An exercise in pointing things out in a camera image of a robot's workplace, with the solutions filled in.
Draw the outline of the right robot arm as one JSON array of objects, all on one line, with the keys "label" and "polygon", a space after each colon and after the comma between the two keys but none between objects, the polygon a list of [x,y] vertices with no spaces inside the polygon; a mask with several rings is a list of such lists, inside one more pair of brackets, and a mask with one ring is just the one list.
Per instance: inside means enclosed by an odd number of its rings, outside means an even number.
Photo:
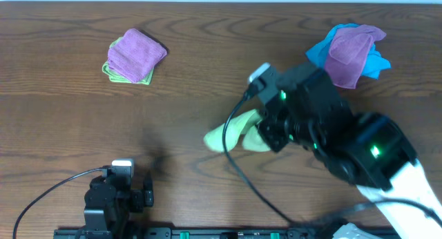
[{"label": "right robot arm", "polygon": [[441,204],[393,120],[353,113],[327,72],[311,63],[285,73],[263,64],[248,82],[265,106],[257,129],[272,151],[288,143],[311,150],[333,176],[358,187],[400,237],[441,237]]}]

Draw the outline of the light green microfiber cloth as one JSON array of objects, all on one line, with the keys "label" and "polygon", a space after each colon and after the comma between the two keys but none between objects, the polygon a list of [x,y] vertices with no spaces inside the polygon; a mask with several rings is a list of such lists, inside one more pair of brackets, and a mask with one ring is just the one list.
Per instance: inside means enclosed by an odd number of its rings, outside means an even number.
[{"label": "light green microfiber cloth", "polygon": [[[256,128],[256,125],[261,121],[262,116],[258,109],[247,111],[246,113],[231,119],[226,132],[226,144],[228,151],[231,151],[236,147],[240,137],[243,137],[242,147],[244,150],[254,152],[270,151],[270,147],[262,139],[258,129]],[[218,153],[224,152],[222,145],[223,128],[224,124],[208,132],[204,136],[204,144],[209,150]]]}]

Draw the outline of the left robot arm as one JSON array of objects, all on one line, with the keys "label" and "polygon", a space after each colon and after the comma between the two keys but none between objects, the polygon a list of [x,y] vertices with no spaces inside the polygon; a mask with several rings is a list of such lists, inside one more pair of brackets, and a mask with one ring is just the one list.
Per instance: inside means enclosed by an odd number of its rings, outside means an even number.
[{"label": "left robot arm", "polygon": [[133,189],[128,167],[106,169],[94,178],[85,194],[84,236],[86,238],[139,238],[141,233],[130,214],[142,213],[154,204],[153,180],[147,173],[141,189]]}]

